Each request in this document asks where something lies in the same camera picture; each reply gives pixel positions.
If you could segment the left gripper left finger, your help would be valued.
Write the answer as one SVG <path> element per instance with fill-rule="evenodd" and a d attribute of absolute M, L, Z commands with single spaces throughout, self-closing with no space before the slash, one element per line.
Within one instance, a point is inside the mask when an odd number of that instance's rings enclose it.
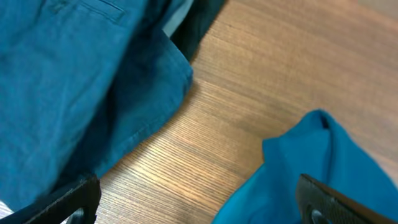
<path fill-rule="evenodd" d="M 100 198 L 100 180 L 89 175 L 2 218 L 1 224 L 94 224 Z"/>

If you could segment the blue polo shirt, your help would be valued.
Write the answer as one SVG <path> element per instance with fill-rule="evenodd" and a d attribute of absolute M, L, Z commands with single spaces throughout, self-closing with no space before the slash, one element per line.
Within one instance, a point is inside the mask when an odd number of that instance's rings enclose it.
<path fill-rule="evenodd" d="M 295 188 L 301 174 L 397 219 L 397 187 L 326 111 L 307 113 L 285 134 L 264 140 L 262 150 L 265 162 L 230 196 L 214 223 L 300 223 Z"/>

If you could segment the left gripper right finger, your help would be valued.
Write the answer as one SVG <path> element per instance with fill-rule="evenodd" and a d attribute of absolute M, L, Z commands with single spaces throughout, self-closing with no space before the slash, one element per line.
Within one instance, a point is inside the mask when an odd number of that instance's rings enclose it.
<path fill-rule="evenodd" d="M 295 199 L 304 224 L 395 224 L 307 174 L 299 177 Z"/>

